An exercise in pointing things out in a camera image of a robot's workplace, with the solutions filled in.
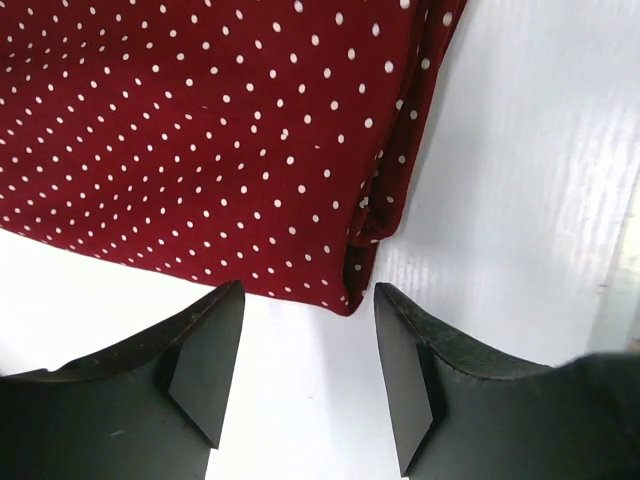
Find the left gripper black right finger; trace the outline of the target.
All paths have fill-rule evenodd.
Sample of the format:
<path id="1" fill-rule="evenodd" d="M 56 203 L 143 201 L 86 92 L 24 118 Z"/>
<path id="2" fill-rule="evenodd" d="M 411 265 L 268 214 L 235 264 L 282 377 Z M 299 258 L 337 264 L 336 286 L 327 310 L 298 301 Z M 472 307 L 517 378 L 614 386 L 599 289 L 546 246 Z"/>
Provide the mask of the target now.
<path id="1" fill-rule="evenodd" d="M 637 353 L 540 365 L 448 325 L 389 283 L 376 285 L 374 310 L 403 477 L 638 477 Z"/>

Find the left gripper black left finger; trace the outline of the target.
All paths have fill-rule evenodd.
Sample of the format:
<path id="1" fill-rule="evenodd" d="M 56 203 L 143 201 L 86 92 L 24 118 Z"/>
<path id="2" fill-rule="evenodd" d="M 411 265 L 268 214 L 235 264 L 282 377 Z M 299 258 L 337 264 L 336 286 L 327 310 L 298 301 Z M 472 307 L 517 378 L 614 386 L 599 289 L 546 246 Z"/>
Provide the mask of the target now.
<path id="1" fill-rule="evenodd" d="M 5 479 L 202 479 L 219 446 L 245 291 L 183 311 L 55 370 L 1 380 Z"/>

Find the red polka dot skirt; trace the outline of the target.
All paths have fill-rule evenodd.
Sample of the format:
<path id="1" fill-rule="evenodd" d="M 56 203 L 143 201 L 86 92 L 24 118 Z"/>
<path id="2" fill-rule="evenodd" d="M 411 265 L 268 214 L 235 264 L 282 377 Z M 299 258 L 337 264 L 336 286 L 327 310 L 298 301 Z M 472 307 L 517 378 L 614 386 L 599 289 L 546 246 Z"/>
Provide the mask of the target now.
<path id="1" fill-rule="evenodd" d="M 465 3 L 5 1 L 1 226 L 352 314 Z"/>

